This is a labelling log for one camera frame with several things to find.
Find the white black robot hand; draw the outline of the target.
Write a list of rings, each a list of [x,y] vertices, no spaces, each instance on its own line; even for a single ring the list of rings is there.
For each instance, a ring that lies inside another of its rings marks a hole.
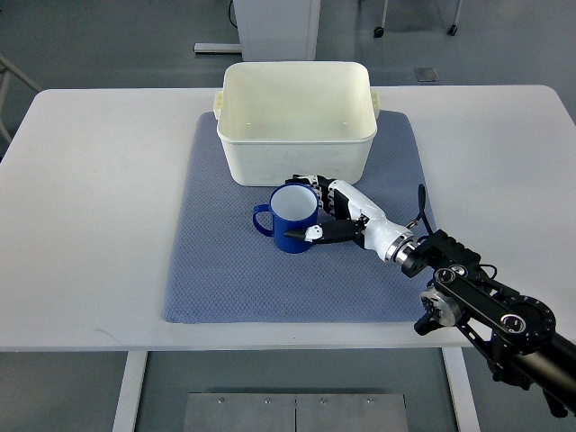
[[[311,187],[319,207],[333,219],[305,229],[288,229],[285,236],[313,244],[355,242],[387,262],[404,263],[418,243],[412,231],[388,220],[384,210],[344,180],[321,175],[293,175],[287,184]]]

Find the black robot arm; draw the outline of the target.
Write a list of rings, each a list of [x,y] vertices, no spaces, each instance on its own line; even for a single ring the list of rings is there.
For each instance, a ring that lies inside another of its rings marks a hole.
[[[524,390],[536,384],[557,418],[575,411],[575,345],[557,333],[545,303],[499,283],[479,254],[441,229],[404,244],[395,260],[407,277],[433,271],[418,334],[454,327],[486,359],[494,381]]]

